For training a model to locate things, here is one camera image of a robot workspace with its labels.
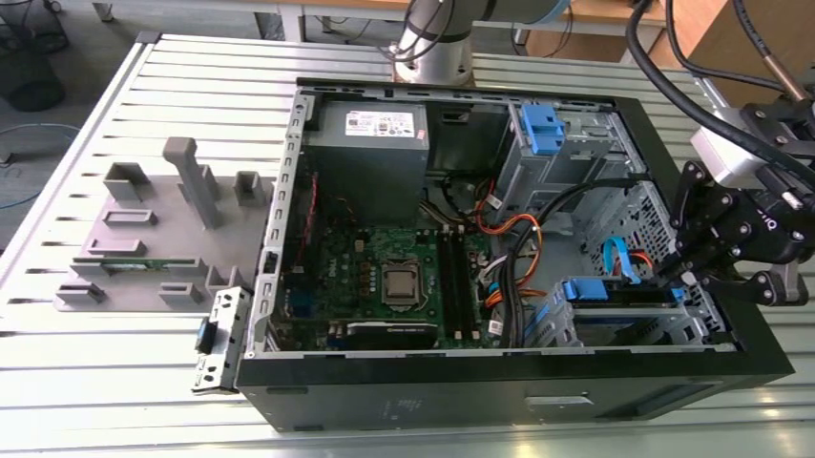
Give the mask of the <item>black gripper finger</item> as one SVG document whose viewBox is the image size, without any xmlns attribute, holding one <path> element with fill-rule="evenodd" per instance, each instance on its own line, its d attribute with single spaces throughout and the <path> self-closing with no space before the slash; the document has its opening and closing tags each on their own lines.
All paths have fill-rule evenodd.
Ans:
<svg viewBox="0 0 815 458">
<path fill-rule="evenodd" d="M 686 273 L 712 265 L 724 247 L 716 225 L 732 209 L 734 190 L 718 184 L 700 162 L 688 161 L 668 218 L 675 231 L 674 251 L 656 270 L 662 282 L 678 281 Z"/>
<path fill-rule="evenodd" d="M 728 280 L 711 272 L 684 272 L 680 280 L 687 285 L 699 285 L 711 296 L 735 298 L 768 307 L 803 306 L 810 301 L 808 288 L 796 264 L 774 264 L 748 279 Z"/>
</svg>

